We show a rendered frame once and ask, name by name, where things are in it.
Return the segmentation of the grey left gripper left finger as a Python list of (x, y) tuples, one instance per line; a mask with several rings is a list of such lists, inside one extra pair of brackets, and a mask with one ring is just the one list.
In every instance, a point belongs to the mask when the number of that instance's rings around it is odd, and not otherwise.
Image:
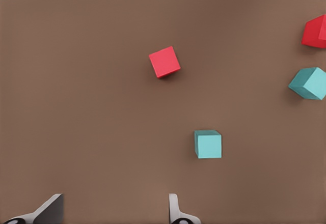
[(64, 219), (64, 195), (57, 193), (32, 213), (8, 219), (3, 224), (61, 224)]

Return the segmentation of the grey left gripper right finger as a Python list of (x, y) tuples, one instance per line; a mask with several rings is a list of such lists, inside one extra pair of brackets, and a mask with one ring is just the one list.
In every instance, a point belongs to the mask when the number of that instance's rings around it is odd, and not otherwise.
[(175, 193), (169, 194), (169, 220), (170, 224), (201, 224), (198, 217), (180, 211), (178, 196)]

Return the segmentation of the teal cube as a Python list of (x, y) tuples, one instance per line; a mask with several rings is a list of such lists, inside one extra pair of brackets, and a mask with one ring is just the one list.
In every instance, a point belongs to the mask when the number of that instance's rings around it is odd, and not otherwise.
[(326, 72), (319, 67), (301, 69), (288, 87), (305, 99), (322, 100), (326, 96)]
[(222, 135), (216, 130), (195, 130), (194, 140), (199, 159), (222, 158)]

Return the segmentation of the red cube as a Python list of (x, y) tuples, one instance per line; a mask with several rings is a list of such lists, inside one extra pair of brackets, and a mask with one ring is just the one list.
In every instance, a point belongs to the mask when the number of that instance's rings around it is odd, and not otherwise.
[(162, 78), (181, 69), (172, 46), (150, 54), (149, 59), (157, 78)]
[(326, 14), (309, 20), (305, 24), (302, 45), (326, 48)]

